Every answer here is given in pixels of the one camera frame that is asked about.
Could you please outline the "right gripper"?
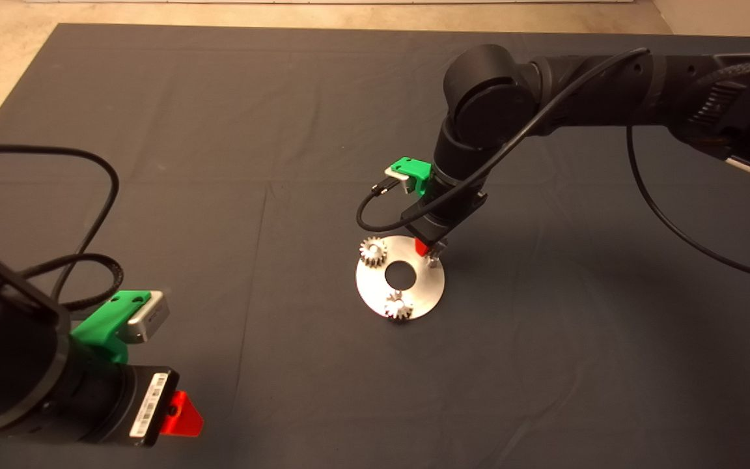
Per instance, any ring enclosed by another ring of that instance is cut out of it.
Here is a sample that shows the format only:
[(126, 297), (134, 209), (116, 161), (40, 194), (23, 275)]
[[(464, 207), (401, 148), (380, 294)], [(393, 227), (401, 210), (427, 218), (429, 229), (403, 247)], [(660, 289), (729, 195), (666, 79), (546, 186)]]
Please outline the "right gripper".
[[(444, 195), (449, 185), (428, 185), (423, 196), (401, 213), (401, 219), (407, 219), (426, 205), (432, 204), (439, 196)], [(443, 240), (453, 229), (461, 225), (487, 201), (482, 185), (475, 185), (462, 190), (449, 199), (446, 204), (430, 210), (425, 216), (407, 224), (407, 230), (415, 237), (415, 253), (420, 257), (428, 255), (429, 247)]]

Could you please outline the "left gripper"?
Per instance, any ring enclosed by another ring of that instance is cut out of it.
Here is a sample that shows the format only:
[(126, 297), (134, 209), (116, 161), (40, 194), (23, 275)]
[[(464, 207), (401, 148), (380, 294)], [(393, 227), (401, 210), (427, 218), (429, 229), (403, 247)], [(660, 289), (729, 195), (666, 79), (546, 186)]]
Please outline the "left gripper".
[(151, 448), (159, 434), (200, 436), (204, 419), (188, 393), (176, 391), (178, 371), (145, 365), (123, 365), (121, 370), (121, 399), (108, 422), (106, 444)]

